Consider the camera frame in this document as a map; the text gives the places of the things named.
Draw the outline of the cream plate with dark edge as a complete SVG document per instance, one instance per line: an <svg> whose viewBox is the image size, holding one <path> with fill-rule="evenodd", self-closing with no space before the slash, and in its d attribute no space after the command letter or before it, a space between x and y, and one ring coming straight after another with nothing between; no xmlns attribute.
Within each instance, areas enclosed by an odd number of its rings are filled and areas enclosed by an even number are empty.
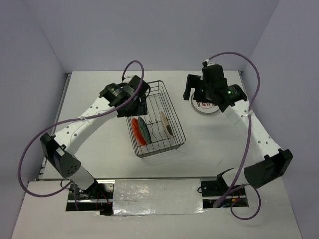
<svg viewBox="0 0 319 239"><path fill-rule="evenodd" d="M168 119L166 117L166 114L163 111L160 112L160 120L161 120L161 123L162 123L162 126L163 126L165 133L167 134L167 136L169 138L172 138L173 132L172 132L171 126L168 122Z"/></svg>

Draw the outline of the white plate with pink pattern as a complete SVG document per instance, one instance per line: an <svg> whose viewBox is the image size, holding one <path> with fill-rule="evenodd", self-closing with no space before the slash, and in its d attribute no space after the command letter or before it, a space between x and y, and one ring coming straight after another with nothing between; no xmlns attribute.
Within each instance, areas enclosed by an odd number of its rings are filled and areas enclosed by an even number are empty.
<svg viewBox="0 0 319 239"><path fill-rule="evenodd" d="M194 98L194 93L191 95L191 105L193 109L204 116L212 116L220 112L220 108L213 103L199 102Z"/></svg>

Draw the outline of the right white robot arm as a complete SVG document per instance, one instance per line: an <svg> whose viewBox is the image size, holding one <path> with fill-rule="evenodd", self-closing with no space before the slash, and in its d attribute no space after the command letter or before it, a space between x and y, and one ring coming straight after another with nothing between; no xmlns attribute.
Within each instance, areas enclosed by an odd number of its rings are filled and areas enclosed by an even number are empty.
<svg viewBox="0 0 319 239"><path fill-rule="evenodd" d="M229 85L221 65L205 63L202 75L189 74L183 94L185 100L213 104L249 139L248 149L256 146L256 162L240 165L237 184L260 188L284 175L293 155L281 149L266 132L252 109L251 101L238 84Z"/></svg>

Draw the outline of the orange plate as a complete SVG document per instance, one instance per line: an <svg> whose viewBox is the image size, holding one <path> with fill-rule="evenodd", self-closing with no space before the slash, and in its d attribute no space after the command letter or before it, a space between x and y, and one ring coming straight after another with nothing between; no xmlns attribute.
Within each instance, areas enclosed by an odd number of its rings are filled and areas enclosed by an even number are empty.
<svg viewBox="0 0 319 239"><path fill-rule="evenodd" d="M132 126L132 132L135 136L135 139L137 140L137 142L142 145L145 146L147 143L144 140L144 138L142 137L142 134L140 132L139 129L139 125L138 125L138 120L136 118L132 118L131 120L131 126Z"/></svg>

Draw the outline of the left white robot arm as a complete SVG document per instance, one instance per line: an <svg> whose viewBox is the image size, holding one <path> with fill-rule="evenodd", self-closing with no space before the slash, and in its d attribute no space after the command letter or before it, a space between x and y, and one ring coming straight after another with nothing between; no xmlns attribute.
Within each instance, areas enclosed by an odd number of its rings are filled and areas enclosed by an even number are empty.
<svg viewBox="0 0 319 239"><path fill-rule="evenodd" d="M108 84L79 121L72 122L54 135L45 133L40 138L45 158L62 178L74 182L85 198L97 196L102 188L75 157L76 152L108 120L147 114L149 91L149 84L137 75L127 83Z"/></svg>

